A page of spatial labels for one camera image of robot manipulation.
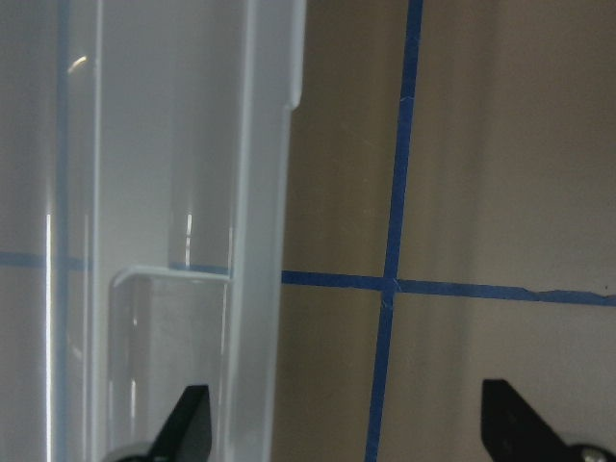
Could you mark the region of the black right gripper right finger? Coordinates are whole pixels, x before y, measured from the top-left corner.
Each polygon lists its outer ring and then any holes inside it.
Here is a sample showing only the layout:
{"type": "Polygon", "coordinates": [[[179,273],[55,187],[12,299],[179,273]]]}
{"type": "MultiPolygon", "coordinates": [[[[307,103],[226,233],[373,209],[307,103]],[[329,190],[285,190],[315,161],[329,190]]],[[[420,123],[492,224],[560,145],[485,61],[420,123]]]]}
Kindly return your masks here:
{"type": "Polygon", "coordinates": [[[503,379],[482,382],[481,442],[493,461],[579,461],[578,455],[503,379]]]}

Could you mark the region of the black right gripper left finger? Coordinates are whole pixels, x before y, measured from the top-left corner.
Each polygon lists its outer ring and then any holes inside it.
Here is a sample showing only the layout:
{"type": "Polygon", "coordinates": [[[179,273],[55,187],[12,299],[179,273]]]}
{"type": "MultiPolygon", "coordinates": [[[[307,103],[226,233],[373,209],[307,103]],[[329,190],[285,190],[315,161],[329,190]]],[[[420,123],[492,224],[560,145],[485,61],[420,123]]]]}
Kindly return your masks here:
{"type": "Polygon", "coordinates": [[[206,462],[213,446],[207,385],[188,386],[145,456],[153,462],[206,462]]]}

